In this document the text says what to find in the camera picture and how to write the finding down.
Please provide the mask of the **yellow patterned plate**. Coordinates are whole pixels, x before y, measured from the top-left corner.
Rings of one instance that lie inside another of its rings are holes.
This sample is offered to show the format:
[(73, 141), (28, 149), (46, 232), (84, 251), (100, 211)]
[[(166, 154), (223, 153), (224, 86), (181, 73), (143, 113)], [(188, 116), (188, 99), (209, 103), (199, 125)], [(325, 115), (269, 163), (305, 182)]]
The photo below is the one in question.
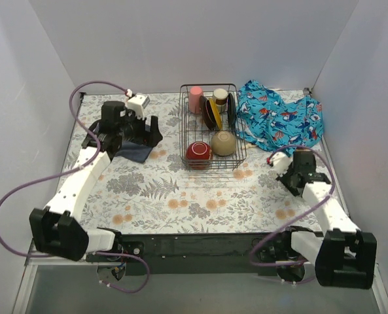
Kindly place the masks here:
[(215, 119), (217, 128), (218, 128), (218, 130), (221, 131), (222, 130), (222, 120), (221, 120), (221, 117), (220, 117), (220, 112), (219, 112), (219, 109), (217, 107), (217, 104), (215, 103), (215, 101), (211, 97), (208, 99), (208, 102), (209, 102), (209, 104), (211, 106), (211, 110), (212, 110), (213, 117)]

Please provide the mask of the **steel cup brown band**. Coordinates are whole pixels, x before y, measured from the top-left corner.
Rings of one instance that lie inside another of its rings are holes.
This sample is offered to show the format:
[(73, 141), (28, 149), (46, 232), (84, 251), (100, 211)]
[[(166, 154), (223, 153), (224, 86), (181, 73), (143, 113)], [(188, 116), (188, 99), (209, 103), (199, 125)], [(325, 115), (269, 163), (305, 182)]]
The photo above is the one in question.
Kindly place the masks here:
[(215, 102), (217, 109), (220, 113), (226, 111), (228, 99), (228, 91), (224, 88), (216, 88), (213, 91), (213, 101)]

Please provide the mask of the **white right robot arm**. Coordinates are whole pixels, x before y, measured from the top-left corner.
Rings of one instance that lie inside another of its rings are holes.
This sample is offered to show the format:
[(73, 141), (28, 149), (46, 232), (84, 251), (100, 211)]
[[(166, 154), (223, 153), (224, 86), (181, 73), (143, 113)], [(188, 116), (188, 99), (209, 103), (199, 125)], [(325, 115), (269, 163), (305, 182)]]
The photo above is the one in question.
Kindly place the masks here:
[(276, 152), (269, 160), (280, 181), (294, 196), (314, 210), (323, 236), (291, 229), (291, 237), (280, 244), (288, 260), (300, 255), (314, 265), (323, 287), (370, 289), (374, 280), (377, 240), (362, 231), (334, 197), (332, 179), (317, 170), (315, 154), (298, 149), (292, 156)]

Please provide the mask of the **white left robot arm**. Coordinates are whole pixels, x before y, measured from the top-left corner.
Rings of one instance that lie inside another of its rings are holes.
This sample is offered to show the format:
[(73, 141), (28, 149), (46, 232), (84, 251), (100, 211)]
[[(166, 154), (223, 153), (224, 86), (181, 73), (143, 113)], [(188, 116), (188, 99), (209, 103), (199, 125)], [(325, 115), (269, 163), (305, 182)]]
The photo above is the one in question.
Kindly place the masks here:
[(106, 101), (101, 106), (101, 118), (89, 127), (82, 142), (75, 162), (77, 172), (66, 178), (43, 209), (34, 209), (29, 216), (39, 252), (72, 261), (97, 251), (111, 262), (122, 257), (120, 232), (108, 228), (85, 230), (80, 218), (93, 187), (114, 157), (144, 162), (163, 139), (158, 117), (145, 116), (149, 101), (147, 96), (136, 95), (125, 102)]

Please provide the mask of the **black bowl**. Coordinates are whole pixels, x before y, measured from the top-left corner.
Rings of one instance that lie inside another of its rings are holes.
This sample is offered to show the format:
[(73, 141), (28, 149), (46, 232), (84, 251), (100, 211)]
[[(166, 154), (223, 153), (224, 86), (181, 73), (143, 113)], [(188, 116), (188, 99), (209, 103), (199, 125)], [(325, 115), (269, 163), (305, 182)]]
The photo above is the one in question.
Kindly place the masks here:
[(233, 94), (228, 94), (227, 99), (227, 115), (228, 115), (228, 126), (230, 130), (235, 130), (235, 123), (236, 123), (236, 102), (234, 99)]

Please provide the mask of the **beige ceramic bowl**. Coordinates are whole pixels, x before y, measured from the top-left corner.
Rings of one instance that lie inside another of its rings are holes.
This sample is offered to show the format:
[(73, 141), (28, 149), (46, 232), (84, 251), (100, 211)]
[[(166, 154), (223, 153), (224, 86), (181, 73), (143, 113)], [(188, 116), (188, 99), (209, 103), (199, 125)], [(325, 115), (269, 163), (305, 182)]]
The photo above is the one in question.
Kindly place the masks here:
[(229, 156), (236, 150), (236, 138), (229, 131), (219, 131), (211, 138), (211, 149), (218, 156)]

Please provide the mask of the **black wire dish rack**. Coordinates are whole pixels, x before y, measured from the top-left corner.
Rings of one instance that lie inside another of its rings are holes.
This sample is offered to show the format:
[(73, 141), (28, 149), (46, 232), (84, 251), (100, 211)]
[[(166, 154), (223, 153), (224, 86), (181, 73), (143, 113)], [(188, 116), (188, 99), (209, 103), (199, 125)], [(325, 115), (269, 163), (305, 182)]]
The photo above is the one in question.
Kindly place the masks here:
[[(186, 150), (190, 144), (195, 141), (203, 141), (208, 145), (211, 144), (211, 138), (214, 136), (218, 130), (217, 125), (214, 130), (209, 130), (207, 126), (203, 123), (202, 115), (191, 113), (188, 109), (188, 94), (190, 88), (194, 86), (193, 84), (183, 84), (179, 88), (179, 155), (181, 161), (184, 165), (184, 168), (189, 171), (203, 171), (203, 170), (194, 170), (188, 167), (188, 161), (185, 158)], [(239, 118), (237, 117), (237, 107), (238, 107), (238, 90), (235, 84), (232, 83), (213, 83), (213, 84), (198, 84), (203, 90), (203, 96), (207, 98), (207, 110), (209, 111), (210, 117), (215, 121), (211, 106), (208, 102), (208, 99), (213, 98), (213, 91), (216, 88), (224, 88), (228, 93), (233, 94), (236, 102), (236, 123), (235, 130), (230, 130), (228, 126), (228, 115), (227, 115), (227, 106), (226, 111), (220, 113), (222, 120), (222, 130), (229, 131), (236, 138), (236, 150), (233, 154), (229, 156), (218, 156), (213, 153), (213, 159), (210, 161), (210, 166), (205, 169), (213, 171), (232, 171), (238, 168), (241, 163), (243, 163), (247, 157), (246, 144), (245, 140), (239, 138), (238, 131), (243, 131), (244, 127), (241, 125)]]

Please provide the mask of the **red floral plate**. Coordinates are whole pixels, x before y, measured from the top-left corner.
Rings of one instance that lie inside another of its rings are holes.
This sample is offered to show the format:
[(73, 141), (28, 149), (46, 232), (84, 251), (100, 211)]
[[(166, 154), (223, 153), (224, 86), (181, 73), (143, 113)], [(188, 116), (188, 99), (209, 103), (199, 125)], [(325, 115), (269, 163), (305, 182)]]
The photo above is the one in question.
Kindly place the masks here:
[(207, 110), (207, 98), (205, 96), (200, 96), (199, 103), (203, 123), (209, 130), (214, 130), (216, 122), (210, 117), (209, 111)]

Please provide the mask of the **pink plastic cup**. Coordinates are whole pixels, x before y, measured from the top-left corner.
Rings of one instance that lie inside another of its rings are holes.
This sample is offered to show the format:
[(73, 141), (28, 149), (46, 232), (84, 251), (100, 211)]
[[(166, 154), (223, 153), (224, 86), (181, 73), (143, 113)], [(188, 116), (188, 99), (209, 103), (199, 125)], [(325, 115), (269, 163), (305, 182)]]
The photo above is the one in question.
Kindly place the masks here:
[(200, 114), (200, 98), (203, 90), (200, 86), (192, 86), (188, 94), (188, 109), (191, 113)]

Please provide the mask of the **red bowl cream inside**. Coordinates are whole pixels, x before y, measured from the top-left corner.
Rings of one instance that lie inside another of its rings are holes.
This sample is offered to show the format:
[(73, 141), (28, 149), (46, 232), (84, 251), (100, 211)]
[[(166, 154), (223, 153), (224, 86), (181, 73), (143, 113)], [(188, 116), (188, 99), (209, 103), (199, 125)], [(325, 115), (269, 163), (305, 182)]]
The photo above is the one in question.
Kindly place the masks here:
[(186, 150), (185, 158), (188, 167), (194, 170), (205, 170), (213, 159), (211, 147), (203, 141), (195, 141)]

